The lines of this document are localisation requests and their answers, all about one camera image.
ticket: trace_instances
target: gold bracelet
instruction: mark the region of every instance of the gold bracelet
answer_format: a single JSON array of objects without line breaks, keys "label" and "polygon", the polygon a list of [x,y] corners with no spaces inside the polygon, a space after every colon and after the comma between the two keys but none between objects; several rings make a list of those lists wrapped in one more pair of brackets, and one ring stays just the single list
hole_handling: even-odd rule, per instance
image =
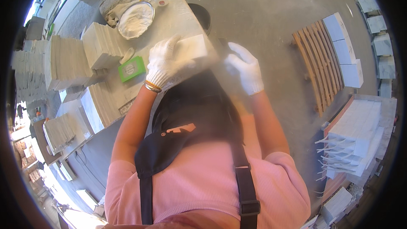
[{"label": "gold bracelet", "polygon": [[155,92],[155,93],[160,93],[161,92],[161,89],[160,88],[158,88],[156,85],[154,85],[154,86],[152,86],[151,84],[150,84],[151,82],[149,82],[148,80],[145,80],[144,81],[144,86],[147,88],[147,89],[149,89],[149,90],[151,90],[151,91],[153,91],[153,92]]}]

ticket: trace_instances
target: person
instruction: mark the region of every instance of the person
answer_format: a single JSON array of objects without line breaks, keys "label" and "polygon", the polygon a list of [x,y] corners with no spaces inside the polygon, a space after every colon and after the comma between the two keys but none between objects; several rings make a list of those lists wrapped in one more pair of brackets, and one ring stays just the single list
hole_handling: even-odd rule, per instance
[{"label": "person", "polygon": [[239,114],[210,70],[165,93],[145,137],[157,94],[194,66],[173,58],[179,39],[150,50],[145,84],[118,131],[106,228],[299,228],[311,214],[307,187],[264,91],[259,63],[242,46],[228,43],[236,55],[225,63],[239,71],[250,96],[262,159],[245,154]]}]

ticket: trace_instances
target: black apron strap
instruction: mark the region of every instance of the black apron strap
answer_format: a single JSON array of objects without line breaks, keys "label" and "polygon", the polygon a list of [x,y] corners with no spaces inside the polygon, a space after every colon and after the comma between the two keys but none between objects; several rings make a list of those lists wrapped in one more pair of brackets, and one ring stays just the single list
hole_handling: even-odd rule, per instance
[{"label": "black apron strap", "polygon": [[256,198],[251,167],[247,161],[243,145],[231,144],[233,164],[239,191],[239,215],[241,229],[256,229],[257,215],[260,213],[260,202]]},{"label": "black apron strap", "polygon": [[140,179],[141,221],[143,225],[153,224],[153,177]]}]

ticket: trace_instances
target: pink ribbed shirt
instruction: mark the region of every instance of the pink ribbed shirt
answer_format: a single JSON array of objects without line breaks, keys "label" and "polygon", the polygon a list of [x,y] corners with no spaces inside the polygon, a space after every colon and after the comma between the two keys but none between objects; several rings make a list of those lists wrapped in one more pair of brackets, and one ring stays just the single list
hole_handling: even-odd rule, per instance
[{"label": "pink ribbed shirt", "polygon": [[[307,187],[291,156],[274,152],[265,160],[247,154],[261,204],[257,228],[299,228],[311,213]],[[109,167],[105,212],[114,225],[141,225],[140,188],[135,166],[115,161]],[[193,209],[213,209],[240,220],[230,146],[196,144],[153,176],[154,223]]]}]

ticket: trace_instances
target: white work glove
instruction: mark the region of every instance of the white work glove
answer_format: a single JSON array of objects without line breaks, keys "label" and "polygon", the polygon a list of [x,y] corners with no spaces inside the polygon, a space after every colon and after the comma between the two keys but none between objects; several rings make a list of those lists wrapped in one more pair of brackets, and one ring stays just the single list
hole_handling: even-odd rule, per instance
[{"label": "white work glove", "polygon": [[225,64],[228,68],[233,66],[239,71],[243,89],[248,95],[262,91],[264,84],[257,59],[246,48],[236,43],[228,43],[228,45],[240,58],[234,54],[229,54],[225,59]]},{"label": "white work glove", "polygon": [[159,88],[163,88],[179,70],[195,65],[195,61],[192,59],[175,60],[173,58],[174,47],[180,38],[181,36],[174,35],[169,39],[158,42],[150,49],[150,63],[147,65],[149,73],[146,80]]}]

